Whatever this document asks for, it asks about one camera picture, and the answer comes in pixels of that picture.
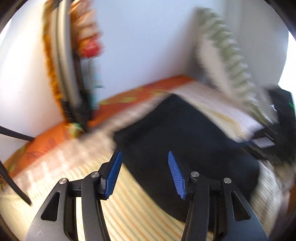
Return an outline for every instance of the white wall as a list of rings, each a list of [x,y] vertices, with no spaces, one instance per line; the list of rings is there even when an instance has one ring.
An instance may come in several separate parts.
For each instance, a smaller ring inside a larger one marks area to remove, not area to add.
[[[52,98],[41,42],[45,0],[29,0],[14,16],[0,46],[0,125],[36,136],[62,118]],[[183,74],[193,48],[197,7],[221,15],[225,0],[99,0],[104,32],[101,99]],[[0,159],[25,142],[0,136]]]
[[[227,0],[226,23],[233,31],[259,87],[260,100],[268,103],[263,88],[277,85],[286,62],[288,29],[264,0]],[[272,116],[272,109],[262,107]]]
[[[185,73],[196,8],[225,12],[225,0],[100,0],[94,5],[104,32],[103,99]]]
[[[295,81],[295,63],[296,63],[296,40],[289,32],[289,43],[287,50],[287,60],[283,69],[279,86],[292,93],[294,104],[296,103],[296,81]]]
[[[42,45],[45,0],[29,0],[12,18],[0,45],[0,126],[36,136],[62,117],[52,97]],[[0,135],[0,160],[25,141]]]

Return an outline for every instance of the bed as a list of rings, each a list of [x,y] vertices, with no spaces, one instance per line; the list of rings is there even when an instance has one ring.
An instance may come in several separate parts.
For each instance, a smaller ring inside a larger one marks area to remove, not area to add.
[[[14,181],[28,194],[33,205],[30,207],[24,203],[10,187],[4,188],[0,194],[0,213],[12,232],[24,240],[34,216],[59,179],[65,177],[72,181],[84,178],[109,161],[115,147],[113,132],[145,116],[169,93],[182,97],[238,142],[248,139],[254,130],[260,128],[233,102],[202,83],[191,80],[173,89],[159,89],[149,98],[110,116],[91,133],[61,143],[15,176]],[[272,231],[281,206],[282,187],[282,181],[276,177],[273,167],[261,162],[258,186],[250,204],[267,235]],[[102,202],[102,208],[111,240],[181,239],[184,223],[160,209],[124,165],[114,194]],[[78,238],[82,241],[85,238],[80,198],[77,199],[76,211]],[[207,239],[212,240],[213,235],[208,233]]]

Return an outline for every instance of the black furniture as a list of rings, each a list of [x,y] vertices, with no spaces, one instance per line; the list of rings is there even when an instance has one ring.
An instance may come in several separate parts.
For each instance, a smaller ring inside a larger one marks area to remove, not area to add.
[[[21,140],[26,140],[26,141],[33,141],[35,139],[34,137],[30,137],[30,136],[9,130],[2,126],[0,126],[0,134],[14,137]],[[12,178],[8,175],[8,172],[6,168],[3,166],[1,161],[0,161],[0,176],[2,176],[2,178],[17,193],[17,195],[19,195],[27,204],[31,205],[32,202],[30,198],[26,194],[24,194],[24,192],[15,184]]]

